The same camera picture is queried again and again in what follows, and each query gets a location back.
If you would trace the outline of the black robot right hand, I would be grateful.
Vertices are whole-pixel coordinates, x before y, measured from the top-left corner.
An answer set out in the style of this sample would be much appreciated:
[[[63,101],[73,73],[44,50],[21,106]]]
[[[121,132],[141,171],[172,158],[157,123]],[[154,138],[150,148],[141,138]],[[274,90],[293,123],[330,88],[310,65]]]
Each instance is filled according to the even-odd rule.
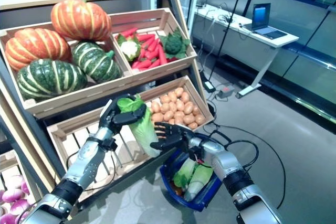
[[[187,153],[189,141],[195,137],[195,133],[187,127],[164,122],[155,122],[154,131],[158,141],[151,142],[150,147],[161,151],[167,151],[176,147],[182,152]]]

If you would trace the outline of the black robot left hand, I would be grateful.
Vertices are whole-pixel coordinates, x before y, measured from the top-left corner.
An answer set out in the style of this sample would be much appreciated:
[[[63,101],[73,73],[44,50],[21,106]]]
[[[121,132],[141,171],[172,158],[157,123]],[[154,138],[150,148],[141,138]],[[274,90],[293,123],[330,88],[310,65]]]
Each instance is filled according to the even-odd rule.
[[[145,104],[140,105],[135,111],[122,113],[118,107],[118,101],[123,98],[128,98],[132,101],[136,100],[136,97],[129,93],[123,94],[114,100],[110,99],[100,113],[97,134],[107,135],[107,137],[113,136],[120,132],[122,126],[135,123],[145,115]]]

